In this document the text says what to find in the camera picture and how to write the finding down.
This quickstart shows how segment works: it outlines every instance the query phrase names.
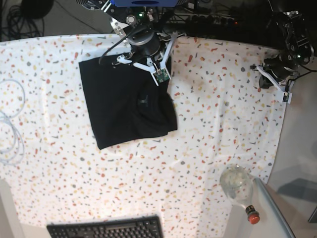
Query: black keyboard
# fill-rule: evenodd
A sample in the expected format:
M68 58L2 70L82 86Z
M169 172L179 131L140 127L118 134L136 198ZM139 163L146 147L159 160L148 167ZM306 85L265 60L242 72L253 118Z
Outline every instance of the black keyboard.
M52 238L163 238L158 217L102 223L48 225Z

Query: black cloth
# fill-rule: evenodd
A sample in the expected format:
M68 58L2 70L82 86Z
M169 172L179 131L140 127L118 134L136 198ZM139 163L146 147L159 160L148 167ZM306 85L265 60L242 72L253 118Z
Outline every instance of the black cloth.
M79 63L91 126L99 149L135 139L154 138L177 130L168 81L156 86L149 72L126 64L115 68L117 56ZM167 68L171 69L171 60Z

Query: clear bottle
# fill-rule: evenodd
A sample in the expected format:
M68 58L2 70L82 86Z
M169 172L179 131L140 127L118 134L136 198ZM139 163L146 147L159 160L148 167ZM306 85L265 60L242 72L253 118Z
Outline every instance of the clear bottle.
M227 166L221 174L220 185L233 204L245 209L251 224L254 225L260 221L259 213L252 205L253 184L249 173L243 167Z

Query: table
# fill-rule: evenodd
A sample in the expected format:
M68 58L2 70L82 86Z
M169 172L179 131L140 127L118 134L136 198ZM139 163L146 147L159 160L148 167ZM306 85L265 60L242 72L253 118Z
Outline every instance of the table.
M118 39L73 35L0 44L0 81L16 79L26 93L23 111L11 120L24 158L17 166L0 164L20 221L43 227L158 214L166 238L222 237L231 209L219 185L224 167L238 163L267 182L274 163L286 106L275 100L274 88L259 88L250 65L277 52L179 38L168 90L179 129L100 151L78 62ZM21 107L13 82L0 85L0 95L5 113Z

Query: terrazzo-patterned tablecloth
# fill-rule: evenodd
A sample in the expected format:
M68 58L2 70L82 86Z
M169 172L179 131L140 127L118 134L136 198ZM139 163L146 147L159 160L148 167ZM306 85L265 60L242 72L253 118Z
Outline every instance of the terrazzo-patterned tablecloth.
M219 185L225 165L238 163L267 182L274 163L285 104L275 101L273 88L261 90L259 73L249 68L276 52L179 38L169 85L179 129L100 151L78 62L117 40L85 35L0 44L0 81L16 79L26 93L23 111L11 120L24 159L0 164L20 221L45 226L158 214L166 238L221 237L231 209ZM1 84L0 110L19 107L21 88Z

